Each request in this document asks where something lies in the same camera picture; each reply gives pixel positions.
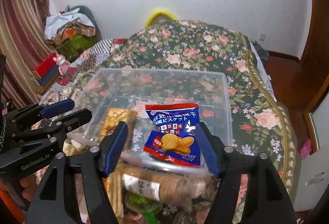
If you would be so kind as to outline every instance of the bed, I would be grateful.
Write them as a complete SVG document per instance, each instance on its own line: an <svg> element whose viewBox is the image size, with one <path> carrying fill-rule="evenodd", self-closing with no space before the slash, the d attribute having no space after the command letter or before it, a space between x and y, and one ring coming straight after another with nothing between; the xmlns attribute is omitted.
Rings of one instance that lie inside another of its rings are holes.
<svg viewBox="0 0 329 224"><path fill-rule="evenodd" d="M40 103L74 100L90 75L99 68L194 69L225 73L232 113L232 146L247 155L267 153L294 201L300 159L288 110L276 102L269 76L243 34L200 21L168 21L143 29L127 40L102 40L86 50L71 67L74 69L66 76L67 85L55 83ZM48 124L44 121L38 125ZM74 141L68 140L68 143L76 145ZM241 177L234 223L241 220L247 182L248 177ZM189 223L203 223L201 220L210 205L211 200L208 204L195 204L195 211L188 215L164 205L159 220L171 223L178 218L175 223L181 224L188 218Z"/></svg>

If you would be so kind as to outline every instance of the wooden floor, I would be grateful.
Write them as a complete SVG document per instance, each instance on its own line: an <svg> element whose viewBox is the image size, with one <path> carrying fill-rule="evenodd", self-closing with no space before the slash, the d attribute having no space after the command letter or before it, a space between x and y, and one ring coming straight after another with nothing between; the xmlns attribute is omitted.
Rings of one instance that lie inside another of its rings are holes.
<svg viewBox="0 0 329 224"><path fill-rule="evenodd" d="M309 138L303 113L320 86L312 81L310 71L293 60L270 56L265 70L272 79L276 99L289 110L299 150Z"/></svg>

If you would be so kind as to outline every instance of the curtain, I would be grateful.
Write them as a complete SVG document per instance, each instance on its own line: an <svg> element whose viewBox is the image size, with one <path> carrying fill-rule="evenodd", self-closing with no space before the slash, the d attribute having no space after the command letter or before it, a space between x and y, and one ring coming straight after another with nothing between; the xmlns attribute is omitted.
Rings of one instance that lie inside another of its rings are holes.
<svg viewBox="0 0 329 224"><path fill-rule="evenodd" d="M0 50L7 57L2 100L18 108L39 101L32 71L55 51L44 42L49 0L0 0Z"/></svg>

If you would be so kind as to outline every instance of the yellow arch object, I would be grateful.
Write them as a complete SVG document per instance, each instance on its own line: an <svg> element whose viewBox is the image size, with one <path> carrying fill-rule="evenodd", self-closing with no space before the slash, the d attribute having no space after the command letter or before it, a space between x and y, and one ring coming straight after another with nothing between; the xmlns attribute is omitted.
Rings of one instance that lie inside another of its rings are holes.
<svg viewBox="0 0 329 224"><path fill-rule="evenodd" d="M147 28L151 25L153 25L153 21L158 17L158 16L165 16L171 20L178 20L178 18L173 14L170 13L168 10L166 9L154 9L153 12L150 14L150 16L148 17L148 19L146 20L146 23L144 25L144 28Z"/></svg>

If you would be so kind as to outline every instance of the clear plastic container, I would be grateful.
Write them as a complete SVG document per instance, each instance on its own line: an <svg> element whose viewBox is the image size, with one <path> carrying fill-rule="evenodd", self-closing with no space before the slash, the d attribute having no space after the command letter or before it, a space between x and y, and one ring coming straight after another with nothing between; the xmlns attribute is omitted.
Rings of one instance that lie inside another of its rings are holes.
<svg viewBox="0 0 329 224"><path fill-rule="evenodd" d="M201 157L200 168L182 167L155 160L143 146L155 124L145 104L193 102L199 105L200 121L225 145L232 141L231 110L226 78L223 73L162 69L100 69L75 99L75 110L88 108L92 120L68 136L83 145L98 145L100 130L109 107L138 112L134 134L129 142L131 154L122 157L142 167L174 173L198 174L207 171Z"/></svg>

